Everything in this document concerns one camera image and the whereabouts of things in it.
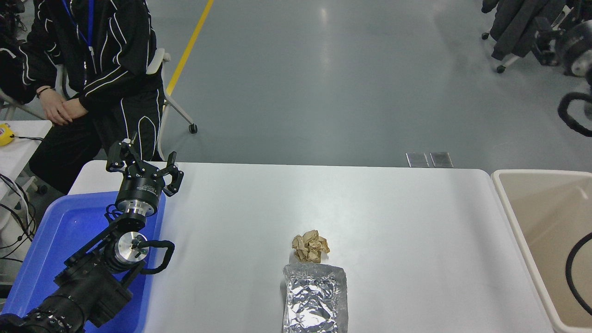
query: blue lanyard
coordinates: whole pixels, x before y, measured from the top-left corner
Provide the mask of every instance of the blue lanyard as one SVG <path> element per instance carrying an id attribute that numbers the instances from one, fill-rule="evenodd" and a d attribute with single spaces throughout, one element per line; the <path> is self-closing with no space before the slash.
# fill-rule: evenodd
<path id="1" fill-rule="evenodd" d="M 74 26 L 78 30 L 78 25 L 74 21 L 74 16 L 70 12 L 70 8 L 68 8 L 68 4 L 66 3 L 66 0 L 62 0 L 62 2 L 64 3 L 64 8 L 66 8 L 66 13 L 68 13 L 68 16 L 70 16 L 70 20 L 72 21 L 72 24 L 74 24 Z M 87 35 L 88 39 L 86 39 L 86 37 L 84 36 L 84 34 L 82 34 L 81 31 L 79 31 L 79 34 L 82 37 L 82 39 L 84 40 L 84 42 L 86 43 L 86 45 L 89 47 L 89 49 L 92 48 L 92 28 L 94 26 L 94 22 L 95 22 L 95 0 L 88 0 L 88 35 Z"/>

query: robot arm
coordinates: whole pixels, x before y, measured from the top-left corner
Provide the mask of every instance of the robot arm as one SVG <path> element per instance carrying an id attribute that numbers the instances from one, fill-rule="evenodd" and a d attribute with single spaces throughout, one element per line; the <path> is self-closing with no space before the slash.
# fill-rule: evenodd
<path id="1" fill-rule="evenodd" d="M 131 142 L 115 143 L 108 155 L 107 171 L 121 172 L 123 181 L 115 201 L 121 214 L 96 237 L 76 251 L 54 282 L 58 289 L 26 316 L 0 316 L 0 332 L 80 333 L 86 321 L 99 327 L 111 320 L 130 300 L 127 289 L 138 274 L 164 270 L 173 255 L 170 241 L 149 241 L 139 231 L 146 218 L 158 210 L 161 192 L 179 191 L 183 172 L 175 166 L 176 153 L 159 169 L 139 158 Z M 172 176 L 165 184 L 163 177 Z M 149 248 L 166 248 L 161 265 L 145 268 Z M 113 274 L 126 272 L 121 280 Z"/>

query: crumpled brown paper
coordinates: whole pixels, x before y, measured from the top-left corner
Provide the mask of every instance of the crumpled brown paper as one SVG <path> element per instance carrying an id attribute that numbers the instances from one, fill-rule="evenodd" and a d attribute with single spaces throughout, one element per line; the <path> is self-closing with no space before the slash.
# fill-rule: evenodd
<path id="1" fill-rule="evenodd" d="M 303 236 L 296 235 L 292 240 L 292 248 L 294 256 L 300 262 L 314 262 L 321 263 L 321 252 L 329 253 L 329 246 L 327 240 L 318 235 L 317 230 L 306 232 Z"/>

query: aluminum foil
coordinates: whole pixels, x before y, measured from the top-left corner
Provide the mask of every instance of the aluminum foil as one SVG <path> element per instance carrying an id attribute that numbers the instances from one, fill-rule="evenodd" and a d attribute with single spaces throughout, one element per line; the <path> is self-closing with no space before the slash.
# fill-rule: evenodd
<path id="1" fill-rule="evenodd" d="M 348 285 L 340 267 L 295 263 L 284 267 L 284 333 L 347 333 Z"/>

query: yellow floor line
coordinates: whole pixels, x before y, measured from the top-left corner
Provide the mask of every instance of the yellow floor line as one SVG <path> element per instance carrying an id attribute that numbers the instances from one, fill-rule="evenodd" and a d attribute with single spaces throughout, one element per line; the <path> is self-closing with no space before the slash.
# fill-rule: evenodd
<path id="1" fill-rule="evenodd" d="M 191 50 L 193 49 L 193 45 L 195 45 L 195 41 L 197 40 L 197 36 L 199 36 L 201 28 L 204 26 L 205 19 L 208 17 L 208 14 L 210 13 L 210 8 L 212 8 L 213 3 L 214 3 L 214 0 L 208 0 L 208 3 L 205 5 L 204 12 L 201 13 L 200 20 L 197 22 L 197 25 L 195 26 L 195 30 L 193 31 L 193 34 L 191 35 L 191 38 L 189 39 L 189 43 L 187 43 L 187 47 L 185 48 L 185 51 L 183 52 L 183 56 L 181 56 L 181 60 L 179 61 L 177 68 L 175 68 L 175 72 L 173 73 L 173 77 L 170 79 L 169 85 L 166 87 L 166 92 L 169 95 L 171 95 L 173 93 L 173 89 L 175 89 L 175 85 L 177 84 L 177 81 L 179 80 L 179 76 L 181 75 L 181 72 L 183 72 L 183 68 L 185 67 L 185 63 L 187 62 L 187 59 L 189 58 L 189 55 L 191 54 Z"/>

